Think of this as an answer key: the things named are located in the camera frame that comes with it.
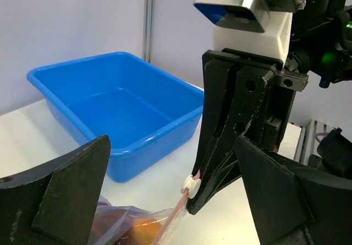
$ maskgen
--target screw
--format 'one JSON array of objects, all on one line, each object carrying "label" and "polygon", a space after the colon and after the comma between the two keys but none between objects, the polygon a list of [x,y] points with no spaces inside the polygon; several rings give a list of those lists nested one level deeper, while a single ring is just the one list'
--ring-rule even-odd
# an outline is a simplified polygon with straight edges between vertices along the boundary
[{"label": "screw", "polygon": [[298,10],[303,10],[306,7],[306,4],[307,4],[306,0],[298,0],[297,1]]}]

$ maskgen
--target white table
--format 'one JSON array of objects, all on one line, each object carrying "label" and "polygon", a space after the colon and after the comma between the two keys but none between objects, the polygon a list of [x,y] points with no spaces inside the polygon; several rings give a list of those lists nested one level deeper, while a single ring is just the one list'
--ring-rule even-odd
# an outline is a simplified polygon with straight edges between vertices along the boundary
[{"label": "white table", "polygon": [[[289,124],[280,154],[295,153],[300,128]],[[195,161],[200,126],[193,138],[127,183],[105,178],[102,194],[116,206],[149,211],[172,208]],[[0,116],[0,178],[30,169],[78,147],[50,114],[44,100]],[[241,179],[222,190],[196,215],[187,216],[171,245],[259,244]]]}]

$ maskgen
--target green led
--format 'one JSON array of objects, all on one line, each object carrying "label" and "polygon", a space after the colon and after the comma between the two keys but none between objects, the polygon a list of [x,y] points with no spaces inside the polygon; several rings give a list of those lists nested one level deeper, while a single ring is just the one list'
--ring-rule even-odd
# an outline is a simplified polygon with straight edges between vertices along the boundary
[{"label": "green led", "polygon": [[321,59],[322,63],[331,63],[335,60],[334,54],[327,52],[324,54],[323,58]]}]

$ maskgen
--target blue plastic tray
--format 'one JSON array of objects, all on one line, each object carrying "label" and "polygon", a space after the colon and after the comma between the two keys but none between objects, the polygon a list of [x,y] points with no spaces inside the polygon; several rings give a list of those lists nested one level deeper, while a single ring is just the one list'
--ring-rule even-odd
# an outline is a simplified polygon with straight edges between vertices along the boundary
[{"label": "blue plastic tray", "polygon": [[189,140],[202,114],[203,91],[125,52],[37,68],[27,79],[79,144],[109,136],[107,175],[117,182]]}]

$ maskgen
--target metal pole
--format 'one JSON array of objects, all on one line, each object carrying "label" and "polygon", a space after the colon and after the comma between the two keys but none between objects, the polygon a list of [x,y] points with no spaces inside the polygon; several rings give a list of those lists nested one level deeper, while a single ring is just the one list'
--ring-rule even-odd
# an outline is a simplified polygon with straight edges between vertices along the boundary
[{"label": "metal pole", "polygon": [[154,0],[144,0],[144,32],[142,57],[147,62],[150,62],[151,55],[153,2]]}]

